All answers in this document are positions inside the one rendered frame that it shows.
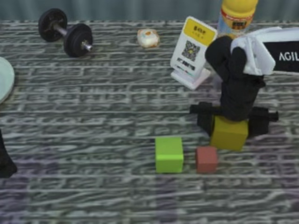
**green cube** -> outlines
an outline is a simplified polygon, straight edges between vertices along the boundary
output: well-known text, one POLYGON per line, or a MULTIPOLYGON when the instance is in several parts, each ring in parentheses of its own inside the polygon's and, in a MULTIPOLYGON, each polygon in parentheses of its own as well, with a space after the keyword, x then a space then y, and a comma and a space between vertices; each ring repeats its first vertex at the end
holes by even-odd
POLYGON ((155 145, 156 172, 181 173, 184 162, 182 138, 157 137, 155 145))

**teal background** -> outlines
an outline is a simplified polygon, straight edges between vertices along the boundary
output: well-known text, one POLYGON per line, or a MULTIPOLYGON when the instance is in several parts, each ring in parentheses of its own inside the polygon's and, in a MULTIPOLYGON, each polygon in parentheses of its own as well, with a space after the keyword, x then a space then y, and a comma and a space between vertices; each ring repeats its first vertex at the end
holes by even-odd
MULTIPOLYGON (((218 20, 221 0, 0 0, 0 20, 38 20, 58 7, 69 20, 218 20)), ((299 0, 260 0, 255 20, 298 20, 299 0)))

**wooden table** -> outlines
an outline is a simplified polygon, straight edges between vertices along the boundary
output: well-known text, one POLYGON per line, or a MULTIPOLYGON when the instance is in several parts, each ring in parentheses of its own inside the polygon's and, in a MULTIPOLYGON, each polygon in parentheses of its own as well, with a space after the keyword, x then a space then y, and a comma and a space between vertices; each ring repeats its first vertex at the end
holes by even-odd
POLYGON ((190 91, 170 77, 183 22, 88 24, 94 51, 82 59, 45 43, 36 22, 1 25, 16 84, 0 127, 19 168, 0 181, 1 224, 298 223, 299 77, 267 77, 256 103, 280 121, 241 153, 219 151, 217 173, 198 175, 194 150, 209 139, 188 108, 220 93, 210 80, 190 91), (157 29, 160 47, 141 49, 140 28, 157 29), (184 171, 156 175, 153 140, 169 135, 183 137, 184 171))

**red cube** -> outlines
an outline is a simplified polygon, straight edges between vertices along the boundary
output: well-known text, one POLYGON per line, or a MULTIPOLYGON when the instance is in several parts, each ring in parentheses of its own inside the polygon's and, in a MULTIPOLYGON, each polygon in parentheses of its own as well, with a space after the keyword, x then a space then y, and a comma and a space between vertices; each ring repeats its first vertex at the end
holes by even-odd
POLYGON ((212 146, 198 147, 196 149, 197 173, 213 173, 217 169, 217 149, 212 146))

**yellow bottle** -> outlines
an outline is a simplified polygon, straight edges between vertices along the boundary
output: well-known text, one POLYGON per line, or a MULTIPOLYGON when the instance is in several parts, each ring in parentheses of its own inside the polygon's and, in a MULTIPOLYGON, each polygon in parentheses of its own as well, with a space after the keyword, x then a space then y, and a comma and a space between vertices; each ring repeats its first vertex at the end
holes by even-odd
POLYGON ((218 35, 232 38, 243 35, 252 22, 258 0, 223 0, 218 21, 218 35))

